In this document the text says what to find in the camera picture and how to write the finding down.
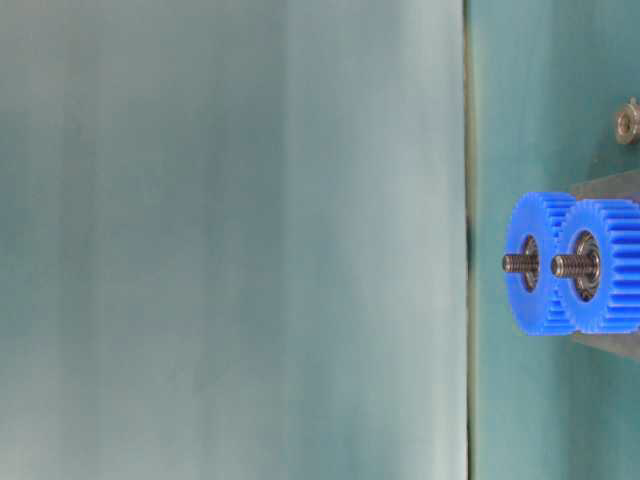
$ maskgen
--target teal surface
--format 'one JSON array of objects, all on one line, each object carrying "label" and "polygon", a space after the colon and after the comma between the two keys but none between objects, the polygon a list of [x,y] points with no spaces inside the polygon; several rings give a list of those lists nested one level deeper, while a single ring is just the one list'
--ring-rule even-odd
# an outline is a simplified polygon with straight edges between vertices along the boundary
[{"label": "teal surface", "polygon": [[0,478],[463,479],[462,51],[445,0],[4,2]]},{"label": "teal surface", "polygon": [[640,364],[520,333],[500,257],[524,192],[640,164],[612,130],[640,93],[640,4],[471,0],[466,13],[472,478],[635,478]]}]

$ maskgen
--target bolt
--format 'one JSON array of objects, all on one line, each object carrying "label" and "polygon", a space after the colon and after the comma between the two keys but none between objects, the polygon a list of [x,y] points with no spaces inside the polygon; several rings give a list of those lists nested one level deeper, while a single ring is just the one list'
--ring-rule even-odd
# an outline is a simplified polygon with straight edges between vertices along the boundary
[{"label": "bolt", "polygon": [[598,260],[591,255],[556,255],[551,260],[551,273],[560,278],[594,276],[598,268]]},{"label": "bolt", "polygon": [[637,143],[640,140],[640,105],[635,97],[623,105],[616,113],[614,129],[616,140],[622,145]]},{"label": "bolt", "polygon": [[534,273],[538,271],[538,256],[506,254],[502,257],[502,270],[506,273]]}]

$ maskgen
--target plastic gear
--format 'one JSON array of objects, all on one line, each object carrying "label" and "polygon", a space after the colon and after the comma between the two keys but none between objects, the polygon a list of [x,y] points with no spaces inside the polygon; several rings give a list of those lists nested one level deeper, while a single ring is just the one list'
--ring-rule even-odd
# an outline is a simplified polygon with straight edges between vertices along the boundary
[{"label": "plastic gear", "polygon": [[575,198],[567,193],[528,193],[511,215],[506,253],[521,253],[528,236],[533,236],[538,246],[539,273],[532,291],[527,290],[522,274],[505,274],[511,309],[529,335],[567,335],[576,330],[558,297],[559,279],[550,270],[551,259],[558,252],[561,225],[574,204]]},{"label": "plastic gear", "polygon": [[582,299],[572,279],[558,291],[572,322],[585,333],[628,333],[640,326],[640,207],[629,200],[582,200],[567,214],[558,247],[573,253],[583,232],[600,250],[599,285]]}]

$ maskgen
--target metal shaft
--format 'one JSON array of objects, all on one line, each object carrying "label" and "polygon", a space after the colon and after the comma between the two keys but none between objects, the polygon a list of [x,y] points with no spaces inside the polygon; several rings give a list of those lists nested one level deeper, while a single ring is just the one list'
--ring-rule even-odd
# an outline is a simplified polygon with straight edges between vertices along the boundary
[{"label": "metal shaft", "polygon": [[556,255],[551,261],[551,273],[561,278],[595,275],[598,262],[590,255]]},{"label": "metal shaft", "polygon": [[502,257],[502,270],[506,273],[533,273],[538,271],[538,256],[507,254]]}]

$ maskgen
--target threaded bolt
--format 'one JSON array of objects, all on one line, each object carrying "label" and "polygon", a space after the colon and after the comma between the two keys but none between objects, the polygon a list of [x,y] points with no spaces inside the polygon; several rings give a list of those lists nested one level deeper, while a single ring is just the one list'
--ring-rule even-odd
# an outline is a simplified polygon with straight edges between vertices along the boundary
[{"label": "threaded bolt", "polygon": [[598,273],[598,262],[591,255],[556,255],[551,273],[560,278],[578,278]]},{"label": "threaded bolt", "polygon": [[505,273],[535,273],[538,271],[538,256],[508,253],[502,257]]}]

